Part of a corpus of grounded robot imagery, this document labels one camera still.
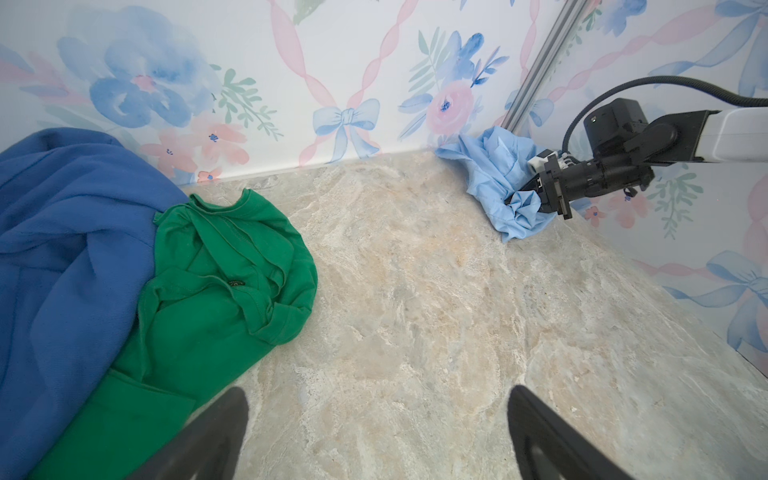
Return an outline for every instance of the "wall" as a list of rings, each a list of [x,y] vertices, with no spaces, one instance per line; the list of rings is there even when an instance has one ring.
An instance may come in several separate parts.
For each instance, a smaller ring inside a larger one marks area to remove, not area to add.
[[[178,184],[478,133],[504,114],[561,8],[554,0],[7,4],[0,149],[44,127],[102,130]]]
[[[649,74],[683,74],[764,97],[766,14],[768,0],[594,2],[539,91],[526,128],[538,144],[559,148],[591,99]],[[729,107],[670,85],[619,96],[638,100],[649,121]],[[571,150],[589,158],[581,125]],[[768,374],[768,164],[681,164],[656,172],[634,199],[615,192],[576,202],[578,214]]]

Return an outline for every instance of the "painted blue bow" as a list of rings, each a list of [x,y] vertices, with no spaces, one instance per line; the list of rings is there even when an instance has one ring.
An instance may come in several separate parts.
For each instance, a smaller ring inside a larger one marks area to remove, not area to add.
[[[349,125],[349,136],[355,147],[357,156],[367,158],[379,151],[378,148],[364,141],[358,135],[355,128],[373,130],[379,120],[379,101],[369,98],[360,104],[358,108],[347,108],[344,111],[336,107],[324,107],[316,111],[312,116],[315,133],[319,136],[336,132],[336,144],[333,145],[333,157],[331,161],[341,160],[346,153],[346,129]]]
[[[763,276],[760,265],[736,252],[726,250],[707,262],[707,270],[734,284],[699,296],[688,296],[668,286],[664,288],[676,299],[692,300],[708,308],[731,305],[741,298],[744,292],[752,290],[755,296],[739,307],[728,326],[728,345],[738,350],[743,340],[760,352],[768,353],[768,347],[763,343],[757,329],[757,308],[760,302],[768,307],[768,278]]]

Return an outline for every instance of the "beige stone floor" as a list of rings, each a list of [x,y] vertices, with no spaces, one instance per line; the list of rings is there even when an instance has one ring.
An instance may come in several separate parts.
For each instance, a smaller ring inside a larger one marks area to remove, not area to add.
[[[768,477],[768,381],[582,219],[503,244],[464,174],[401,154],[243,188],[302,233],[313,315],[237,382],[236,478],[519,478],[523,383],[638,479]]]

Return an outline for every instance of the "green shirt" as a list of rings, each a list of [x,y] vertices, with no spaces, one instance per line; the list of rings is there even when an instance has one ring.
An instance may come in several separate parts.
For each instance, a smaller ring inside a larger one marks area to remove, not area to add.
[[[141,291],[138,323],[30,479],[125,477],[312,312],[312,255],[256,192],[231,207],[192,195],[155,223],[156,277]]]

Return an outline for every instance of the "fabric fold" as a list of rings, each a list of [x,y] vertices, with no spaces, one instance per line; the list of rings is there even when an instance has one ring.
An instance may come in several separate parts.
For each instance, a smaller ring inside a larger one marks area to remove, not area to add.
[[[312,312],[312,255],[259,194],[244,190],[230,207],[192,195],[155,223],[156,276],[141,291],[138,325],[32,480],[125,477]]]
[[[0,478],[24,478],[107,372],[154,273],[154,215],[186,201],[101,132],[0,154]]]
[[[528,160],[537,150],[530,138],[493,127],[477,138],[459,135],[456,143],[438,148],[435,154],[462,162],[468,172],[467,193],[480,202],[506,243],[542,231],[555,217],[538,211],[541,199],[536,192],[518,191],[533,178]],[[511,202],[505,205],[509,197]]]

